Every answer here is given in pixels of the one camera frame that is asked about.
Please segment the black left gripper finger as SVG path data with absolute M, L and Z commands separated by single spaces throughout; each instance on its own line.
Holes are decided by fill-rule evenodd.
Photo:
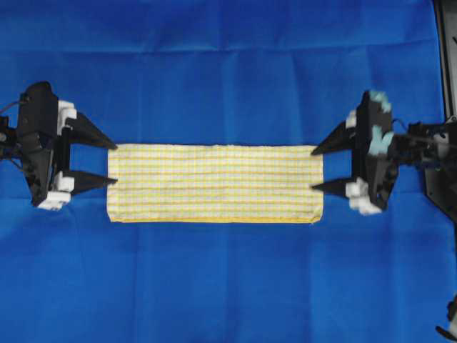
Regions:
M 45 197 L 37 203 L 39 209 L 58 211 L 67 205 L 73 196 L 114 185 L 117 179 L 84 171 L 59 171 L 47 186 Z
M 72 143 L 117 149 L 117 145 L 78 111 L 74 103 L 58 100 L 57 134 L 62 136 L 64 129 L 69 129 Z

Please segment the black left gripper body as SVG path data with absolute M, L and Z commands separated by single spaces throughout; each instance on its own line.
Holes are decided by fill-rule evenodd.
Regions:
M 71 118 L 71 103 L 60 100 L 47 81 L 28 86 L 20 96 L 16 139 L 22 170 L 35 207 L 62 207 L 68 190 L 54 183 L 54 150 Z

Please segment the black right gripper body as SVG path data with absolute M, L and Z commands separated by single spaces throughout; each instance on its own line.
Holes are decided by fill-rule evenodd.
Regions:
M 368 185 L 368 200 L 381 211 L 398 177 L 398 165 L 389 154 L 394 132 L 392 108 L 382 91 L 365 91 L 356 108 L 355 148 L 359 153 L 358 177 Z

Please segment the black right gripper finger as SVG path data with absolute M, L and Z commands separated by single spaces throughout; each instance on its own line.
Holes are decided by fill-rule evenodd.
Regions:
M 335 179 L 311 186 L 312 190 L 342 197 L 349 207 L 361 215 L 380 214 L 381 208 L 373 204 L 368 196 L 368 183 L 362 178 Z
M 356 134 L 356 111 L 349 112 L 342 121 L 312 152 L 312 156 L 324 155 L 352 149 L 353 137 Z

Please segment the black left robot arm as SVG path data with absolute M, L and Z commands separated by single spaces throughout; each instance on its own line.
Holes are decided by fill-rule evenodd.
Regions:
M 58 211 L 77 194 L 111 186 L 116 179 L 70 168 L 71 146 L 115 150 L 117 146 L 74 103 L 62 100 L 47 81 L 28 86 L 15 101 L 17 126 L 1 115 L 1 159 L 22 172 L 34 207 Z

